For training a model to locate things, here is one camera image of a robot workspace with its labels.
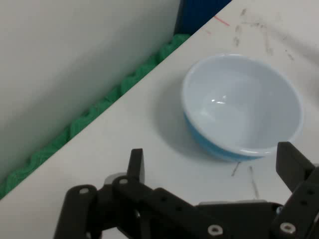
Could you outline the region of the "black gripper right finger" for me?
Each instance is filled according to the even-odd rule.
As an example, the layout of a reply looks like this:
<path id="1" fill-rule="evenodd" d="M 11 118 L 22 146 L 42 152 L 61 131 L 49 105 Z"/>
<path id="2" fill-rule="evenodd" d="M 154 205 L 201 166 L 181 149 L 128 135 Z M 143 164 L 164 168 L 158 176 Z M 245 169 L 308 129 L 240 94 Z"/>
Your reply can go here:
<path id="1" fill-rule="evenodd" d="M 319 168 L 290 142 L 280 142 L 276 172 L 292 194 L 272 222 L 272 235 L 276 239 L 317 239 Z"/>

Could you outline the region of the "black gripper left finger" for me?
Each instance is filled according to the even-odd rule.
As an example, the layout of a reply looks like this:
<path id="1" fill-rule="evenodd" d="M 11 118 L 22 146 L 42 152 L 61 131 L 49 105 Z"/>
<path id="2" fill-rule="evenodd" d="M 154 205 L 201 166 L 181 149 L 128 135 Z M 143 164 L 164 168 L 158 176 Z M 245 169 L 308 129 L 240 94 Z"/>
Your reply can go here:
<path id="1" fill-rule="evenodd" d="M 117 228 L 130 239 L 227 239 L 228 227 L 170 192 L 143 183 L 144 155 L 131 151 L 123 176 L 97 189 L 68 190 L 57 223 L 56 239 L 99 239 Z"/>

